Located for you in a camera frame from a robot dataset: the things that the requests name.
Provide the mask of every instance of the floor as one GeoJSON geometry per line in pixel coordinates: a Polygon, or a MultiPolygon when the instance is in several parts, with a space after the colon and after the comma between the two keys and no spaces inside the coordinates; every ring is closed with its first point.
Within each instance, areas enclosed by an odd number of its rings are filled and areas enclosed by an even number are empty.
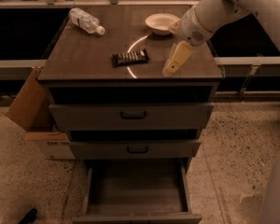
{"type": "MultiPolygon", "coordinates": [[[[35,223],[71,223],[81,211],[86,172],[78,161],[45,160],[0,105],[0,224],[37,209],[35,223]]],[[[280,102],[217,102],[187,179],[201,224],[258,223],[280,150],[280,102]]]]}

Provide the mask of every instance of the wooden drawer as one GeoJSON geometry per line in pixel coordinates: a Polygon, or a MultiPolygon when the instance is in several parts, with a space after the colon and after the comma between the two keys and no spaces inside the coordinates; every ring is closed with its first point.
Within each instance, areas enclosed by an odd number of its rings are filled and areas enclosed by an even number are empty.
{"type": "Polygon", "coordinates": [[[81,223],[199,223],[179,159],[94,161],[81,223]]]}
{"type": "Polygon", "coordinates": [[[160,142],[121,142],[87,143],[71,142],[70,148],[76,159],[155,159],[187,158],[195,156],[200,142],[160,141],[160,142]]]}
{"type": "Polygon", "coordinates": [[[60,131],[205,128],[212,103],[185,105],[51,105],[60,131]]]}

